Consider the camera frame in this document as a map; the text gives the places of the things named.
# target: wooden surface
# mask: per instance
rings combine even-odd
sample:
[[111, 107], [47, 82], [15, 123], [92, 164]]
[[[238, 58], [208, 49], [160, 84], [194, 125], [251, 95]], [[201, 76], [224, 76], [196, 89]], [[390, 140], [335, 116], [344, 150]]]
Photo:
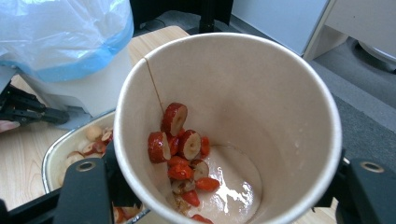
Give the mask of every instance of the wooden surface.
[[[133, 64], [136, 64], [151, 50], [169, 41], [188, 34], [176, 26], [163, 28], [146, 35], [135, 37], [128, 45]], [[35, 94], [18, 76], [12, 80], [13, 85]], [[0, 198], [11, 210], [44, 194], [41, 179], [41, 165], [47, 149], [66, 130], [60, 130], [46, 122], [37, 122], [16, 130], [0, 133]], [[294, 222], [335, 223], [334, 210], [330, 208], [309, 211]]]

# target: blue plastic bag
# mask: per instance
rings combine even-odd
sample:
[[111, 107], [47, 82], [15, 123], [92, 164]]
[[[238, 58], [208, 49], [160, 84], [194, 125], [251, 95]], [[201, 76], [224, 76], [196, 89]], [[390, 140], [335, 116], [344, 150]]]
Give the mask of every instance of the blue plastic bag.
[[0, 0], [0, 64], [44, 82], [106, 67], [131, 40], [126, 0]]

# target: white paper cup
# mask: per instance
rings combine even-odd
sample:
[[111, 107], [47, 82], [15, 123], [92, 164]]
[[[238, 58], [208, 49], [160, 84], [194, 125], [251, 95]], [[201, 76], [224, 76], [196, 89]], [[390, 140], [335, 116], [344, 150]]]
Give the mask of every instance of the white paper cup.
[[120, 168], [137, 196], [164, 219], [192, 221], [167, 201], [166, 163], [152, 164], [147, 150], [149, 134], [160, 130], [172, 102], [189, 109], [186, 129], [211, 140], [210, 174], [222, 185], [200, 195], [202, 207], [194, 212], [215, 223], [290, 223], [331, 183], [341, 124], [316, 72], [259, 37], [189, 36], [155, 49], [133, 68], [115, 117]]

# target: white wall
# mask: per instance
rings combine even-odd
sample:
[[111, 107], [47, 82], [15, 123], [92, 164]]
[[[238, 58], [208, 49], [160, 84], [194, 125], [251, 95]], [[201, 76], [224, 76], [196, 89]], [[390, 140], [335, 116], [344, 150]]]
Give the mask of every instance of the white wall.
[[329, 0], [233, 0], [233, 15], [303, 55]]

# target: white cabinet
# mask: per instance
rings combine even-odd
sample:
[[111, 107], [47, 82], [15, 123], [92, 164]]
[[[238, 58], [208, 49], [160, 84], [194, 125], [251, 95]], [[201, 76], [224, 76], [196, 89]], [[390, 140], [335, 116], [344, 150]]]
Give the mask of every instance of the white cabinet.
[[331, 0], [234, 0], [233, 15], [303, 56]]
[[325, 24], [396, 55], [395, 0], [337, 0]]

